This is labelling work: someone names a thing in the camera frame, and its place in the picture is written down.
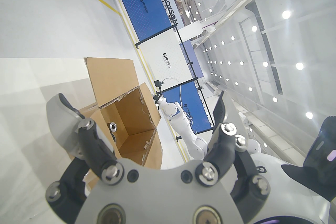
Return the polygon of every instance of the logo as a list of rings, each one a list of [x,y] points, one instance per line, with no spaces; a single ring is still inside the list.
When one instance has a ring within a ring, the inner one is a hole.
[[[167,57],[167,54],[166,54],[166,53],[163,53],[162,56],[163,56],[163,60],[166,61],[167,65],[168,65],[168,68],[171,68],[171,65],[170,65],[170,63],[169,63],[169,59],[168,59],[168,57]]]
[[[146,4],[145,4],[144,0],[140,0],[140,2],[143,3],[144,9],[145,9],[146,13],[148,13],[148,9],[147,9],[147,7],[146,7]]]

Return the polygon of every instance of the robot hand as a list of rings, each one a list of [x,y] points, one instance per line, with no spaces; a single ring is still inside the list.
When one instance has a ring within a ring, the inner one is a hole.
[[[208,150],[207,142],[197,137],[190,126],[190,120],[178,102],[167,103],[166,98],[158,100],[159,108],[168,118],[169,124],[184,140],[190,156],[194,159],[203,159]]]

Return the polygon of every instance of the recessed light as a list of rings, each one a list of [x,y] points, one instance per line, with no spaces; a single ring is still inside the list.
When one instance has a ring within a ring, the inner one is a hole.
[[[296,64],[296,69],[298,69],[298,70],[302,70],[303,68],[304,68],[304,65],[303,65],[302,62],[298,62],[298,63]]]
[[[313,114],[311,112],[306,112],[306,117],[308,119],[313,119]]]
[[[291,13],[289,10],[285,10],[285,11],[282,13],[282,18],[284,18],[284,19],[288,19],[291,15],[292,15],[292,13]]]

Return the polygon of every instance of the cardboard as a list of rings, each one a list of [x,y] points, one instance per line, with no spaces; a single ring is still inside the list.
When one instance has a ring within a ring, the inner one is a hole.
[[[133,61],[85,58],[85,63],[96,103],[80,112],[96,121],[117,158],[160,169],[162,148],[156,127],[161,116],[147,85],[139,85]],[[107,125],[110,122],[117,125],[116,143]]]

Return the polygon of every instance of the ceiling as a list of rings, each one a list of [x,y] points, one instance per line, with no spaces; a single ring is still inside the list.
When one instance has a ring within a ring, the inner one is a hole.
[[[217,7],[218,1],[200,2]],[[336,111],[336,0],[254,0],[244,6],[211,34],[202,49],[208,51],[198,58],[210,80],[306,153],[323,120]]]

